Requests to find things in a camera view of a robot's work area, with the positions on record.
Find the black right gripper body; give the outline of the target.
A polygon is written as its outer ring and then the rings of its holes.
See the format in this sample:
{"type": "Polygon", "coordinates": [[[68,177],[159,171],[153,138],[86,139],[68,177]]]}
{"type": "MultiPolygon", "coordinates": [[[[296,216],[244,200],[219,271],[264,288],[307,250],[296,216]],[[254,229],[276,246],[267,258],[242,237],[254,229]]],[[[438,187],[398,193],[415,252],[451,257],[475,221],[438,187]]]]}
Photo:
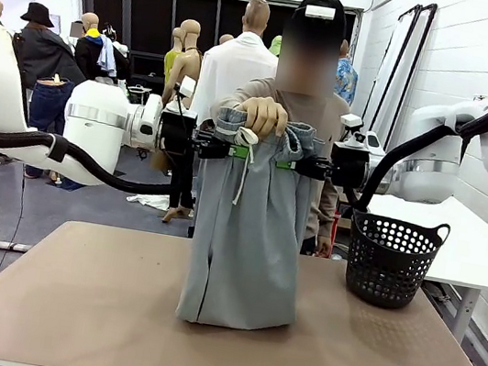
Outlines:
{"type": "Polygon", "coordinates": [[[370,153],[364,148],[336,142],[331,151],[331,175],[333,185],[361,189],[369,172],[370,153]]]}

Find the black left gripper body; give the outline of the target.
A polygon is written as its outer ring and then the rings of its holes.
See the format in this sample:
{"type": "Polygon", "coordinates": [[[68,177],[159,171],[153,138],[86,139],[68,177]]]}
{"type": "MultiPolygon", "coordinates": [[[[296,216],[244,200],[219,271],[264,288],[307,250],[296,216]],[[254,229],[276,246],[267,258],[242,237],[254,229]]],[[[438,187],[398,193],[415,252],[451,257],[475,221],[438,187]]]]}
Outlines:
{"type": "Polygon", "coordinates": [[[184,155],[196,128],[196,114],[191,111],[173,112],[168,108],[161,113],[157,146],[160,150],[184,155]]]}

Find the person's right hand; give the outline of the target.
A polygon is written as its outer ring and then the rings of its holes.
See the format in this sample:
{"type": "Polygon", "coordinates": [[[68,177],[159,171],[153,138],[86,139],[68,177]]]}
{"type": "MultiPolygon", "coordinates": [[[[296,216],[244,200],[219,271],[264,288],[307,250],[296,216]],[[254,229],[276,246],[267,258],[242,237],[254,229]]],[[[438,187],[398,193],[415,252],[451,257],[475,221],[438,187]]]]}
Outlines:
{"type": "Polygon", "coordinates": [[[238,111],[246,113],[245,127],[260,139],[271,133],[281,137],[288,125],[288,115],[280,103],[271,97],[251,97],[237,106],[238,111]]]}

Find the person's left hand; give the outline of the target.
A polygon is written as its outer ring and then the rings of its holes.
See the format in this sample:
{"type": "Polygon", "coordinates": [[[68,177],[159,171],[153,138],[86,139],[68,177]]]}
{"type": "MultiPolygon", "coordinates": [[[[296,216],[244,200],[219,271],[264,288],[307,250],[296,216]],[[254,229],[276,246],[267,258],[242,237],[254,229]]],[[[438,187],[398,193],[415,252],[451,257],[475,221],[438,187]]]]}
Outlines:
{"type": "Polygon", "coordinates": [[[314,255],[320,258],[330,257],[332,251],[332,238],[328,236],[318,236],[316,239],[316,249],[314,255]]]}

